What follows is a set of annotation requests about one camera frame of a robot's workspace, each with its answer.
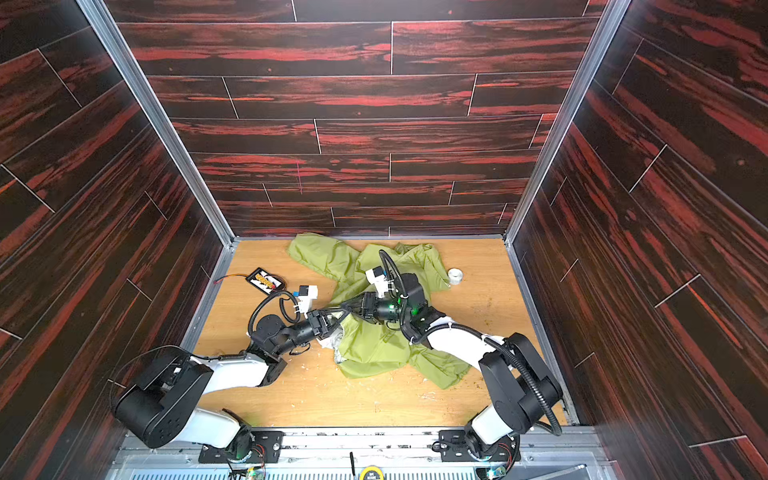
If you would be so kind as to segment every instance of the tape measure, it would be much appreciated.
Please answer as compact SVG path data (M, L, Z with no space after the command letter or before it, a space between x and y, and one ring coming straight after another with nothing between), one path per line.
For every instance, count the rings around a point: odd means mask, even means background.
M360 473L360 480L384 480L384 474L379 467L365 467Z

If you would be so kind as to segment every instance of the green garment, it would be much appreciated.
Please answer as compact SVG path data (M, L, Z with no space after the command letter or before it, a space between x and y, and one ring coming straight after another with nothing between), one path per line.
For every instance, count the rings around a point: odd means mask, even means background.
M366 279L366 270L381 265L379 250L392 257L401 273L416 274L428 301L431 292L450 287L437 249L428 243L398 243L394 249L370 244L358 252L341 240L302 233L288 246L288 254L295 261L339 282L331 305L375 290ZM346 360L339 364L339 369L347 378L374 376L410 363L438 387L447 389L458 383L469 370L468 363L449 353L409 345L402 333L384 325L373 325L350 315L342 321L342 327L344 337L339 352Z

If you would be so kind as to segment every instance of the wood plank wall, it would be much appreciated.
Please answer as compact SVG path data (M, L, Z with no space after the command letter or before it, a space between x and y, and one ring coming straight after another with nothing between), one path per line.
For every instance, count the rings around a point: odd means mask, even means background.
M221 244L74 0L0 18L0 478L102 478L108 380L181 340Z
M241 236L501 233L601 0L107 0Z
M634 0L515 239L627 480L768 478L767 6Z

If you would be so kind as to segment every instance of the metal edge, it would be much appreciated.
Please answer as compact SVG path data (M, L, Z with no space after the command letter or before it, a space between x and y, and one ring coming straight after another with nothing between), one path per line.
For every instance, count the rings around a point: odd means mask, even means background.
M571 393L568 391L568 386L565 384L563 372L560 370L560 363L554 356L552 344L549 343L549 336L544 329L544 324L541 322L541 317L538 315L536 303L534 302L531 291L528 288L528 283L525 281L522 266L518 260L518 254L515 252L515 248L512 247L511 244L507 247L507 254L509 255L509 262L512 264L512 270L515 272L515 276L518 279L520 294L522 295L523 301L525 302L525 308L528 309L528 316L531 319L533 330L536 333L536 338L538 339L538 343L541 346L541 352L544 354L544 361L549 366L550 370L554 374L554 377L558 380L558 382L560 382L560 386L563 389L565 418L572 425L579 425L581 422L579 421L578 415L576 413L576 408L574 401L571 398Z
M168 154L181 172L181 176L192 190L192 194L203 208L221 243L228 247L235 235L227 219L224 218L200 172L197 171L192 157L190 157L176 129L160 105L157 95L149 85L147 77L141 70L117 24L115 24L107 6L103 0L76 1L101 40L104 49L118 68L125 84L131 89L139 106L147 115L150 124L157 132L157 136L163 142Z
M238 241L251 242L258 240L291 240L288 237L237 237ZM502 238L498 235L332 235L339 240L477 240L484 238Z
M187 327L187 332L184 334L184 338L181 340L181 348L192 352L197 345L197 341L200 339L200 334L203 332L205 322L208 320L210 309L214 306L216 297L219 294L219 289L221 288L221 283L214 283L214 281L217 278L227 275L227 271L230 269L230 264L235 255L235 250L237 250L237 242L232 242L229 246L225 246L221 249L219 260L217 260L214 270L210 273L210 279L203 292L203 297L197 304L197 309L195 310L194 315L192 315L192 321Z
M624 18L624 13L627 11L630 1L611 0L598 21L598 26L594 30L584 57L581 59L576 75L571 82L571 87L565 95L558 116L552 125L547 140L544 142L544 147L541 149L533 172L531 172L531 179L525 186L515 215L512 216L509 228L507 228L504 234L508 248L512 241L515 240L518 231L520 231L523 220L525 220L525 216L533 204L536 193L541 188L541 184L544 182L544 178L554 162L554 156L565 139L568 128L571 126L571 122L576 116L584 96L587 94L587 89L589 89L594 75L598 72L600 63L603 61L605 52L608 50L608 46L618 30L622 18Z

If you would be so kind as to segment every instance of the black mounting plate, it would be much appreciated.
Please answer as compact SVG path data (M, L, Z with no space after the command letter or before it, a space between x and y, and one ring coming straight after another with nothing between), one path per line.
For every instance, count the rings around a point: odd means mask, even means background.
M268 432L251 432L254 438L255 445L261 445L264 448L265 459L264 463L277 463L280 459L280 450L283 449L283 432L268 431ZM279 448L275 450L274 446L277 444ZM261 458L258 455L258 449L254 449L251 457L245 462L261 463ZM227 463L227 457L225 456L223 449L215 449L214 447L205 446L200 450L200 456L197 458L199 463L217 464Z
M462 446L453 446L450 445L451 443L458 443L458 444L464 444L464 430L440 430L439 437L441 442L441 446L445 446L445 449L443 449L440 452L440 459L444 462L475 462L475 459L469 455L469 449L467 449L466 445ZM499 443L506 443L508 447L511 448L511 440L509 442L499 442ZM489 462L506 462L508 460L509 455L507 454L507 451L504 450L502 447L497 447L496 453L491 455L491 458L488 460Z

